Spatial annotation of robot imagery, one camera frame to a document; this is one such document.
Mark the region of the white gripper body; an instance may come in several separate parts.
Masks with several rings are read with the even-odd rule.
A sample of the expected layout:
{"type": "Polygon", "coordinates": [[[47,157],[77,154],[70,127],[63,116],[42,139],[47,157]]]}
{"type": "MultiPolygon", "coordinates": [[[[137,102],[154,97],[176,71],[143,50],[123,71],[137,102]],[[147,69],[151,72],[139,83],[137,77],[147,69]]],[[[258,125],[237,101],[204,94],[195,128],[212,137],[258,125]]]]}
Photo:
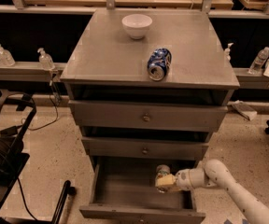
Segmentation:
{"type": "Polygon", "coordinates": [[[208,183],[208,177],[202,168],[184,169],[176,173],[176,184],[182,190],[204,188],[208,183]]]}

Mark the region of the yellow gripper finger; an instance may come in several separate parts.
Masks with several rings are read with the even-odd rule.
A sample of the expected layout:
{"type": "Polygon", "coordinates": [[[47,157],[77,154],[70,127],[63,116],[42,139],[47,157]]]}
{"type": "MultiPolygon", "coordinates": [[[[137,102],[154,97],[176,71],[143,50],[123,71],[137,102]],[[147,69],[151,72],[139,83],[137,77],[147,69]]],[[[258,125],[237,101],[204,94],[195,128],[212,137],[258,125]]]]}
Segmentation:
{"type": "Polygon", "coordinates": [[[155,187],[159,192],[180,191],[180,188],[177,186],[176,178],[171,174],[157,177],[155,179],[155,187]]]}

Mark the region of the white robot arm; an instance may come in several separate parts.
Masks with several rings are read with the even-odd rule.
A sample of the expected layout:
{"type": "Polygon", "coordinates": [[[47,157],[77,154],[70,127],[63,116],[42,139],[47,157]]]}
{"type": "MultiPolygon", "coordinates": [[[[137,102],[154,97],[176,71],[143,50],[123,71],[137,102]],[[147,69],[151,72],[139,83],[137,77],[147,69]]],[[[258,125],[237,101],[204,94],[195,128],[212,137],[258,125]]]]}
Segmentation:
{"type": "Polygon", "coordinates": [[[269,208],[241,186],[226,165],[216,159],[201,168],[178,170],[174,175],[167,165],[156,168],[155,187],[161,193],[199,188],[224,189],[250,224],[269,224],[269,208]]]}

